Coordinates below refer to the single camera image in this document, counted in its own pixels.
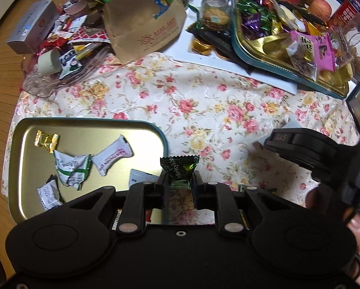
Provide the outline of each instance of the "cardboard box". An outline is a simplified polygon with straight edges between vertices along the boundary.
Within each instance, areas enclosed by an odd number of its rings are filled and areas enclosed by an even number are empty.
[[[36,53],[58,16],[57,7],[52,0],[32,4],[7,40],[7,45],[17,54]]]

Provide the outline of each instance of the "gold tray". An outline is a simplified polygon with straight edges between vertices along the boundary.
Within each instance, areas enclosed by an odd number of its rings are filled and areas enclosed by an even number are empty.
[[[133,150],[131,158],[118,160],[106,176],[91,166],[82,190],[58,182],[63,201],[68,202],[103,186],[117,191],[128,190],[129,172],[136,169],[160,175],[160,157],[168,156],[168,145],[162,131],[148,122],[90,118],[25,118],[13,134],[9,163],[9,209],[20,223],[44,212],[37,188],[50,175],[56,175],[54,155],[45,147],[36,147],[37,130],[60,135],[57,150],[69,155],[97,154],[124,135]]]
[[[301,78],[304,78],[310,82],[315,83],[318,86],[321,86],[327,90],[330,90],[341,97],[346,97],[349,92],[348,81],[351,80],[353,76],[351,65],[348,64],[343,66],[336,72],[324,71],[320,74],[319,79],[314,82],[312,79],[302,75],[299,71],[294,68],[290,63],[274,59],[269,56],[269,54],[276,50],[280,43],[289,37],[289,33],[278,34],[273,36],[267,36],[259,38],[256,40],[248,40],[244,37],[241,30],[242,26],[242,17],[240,11],[235,7],[235,17],[236,17],[236,38],[239,41],[239,46],[241,50],[247,55],[261,61],[267,65],[280,68],[287,72],[292,72],[296,75],[299,75]]]

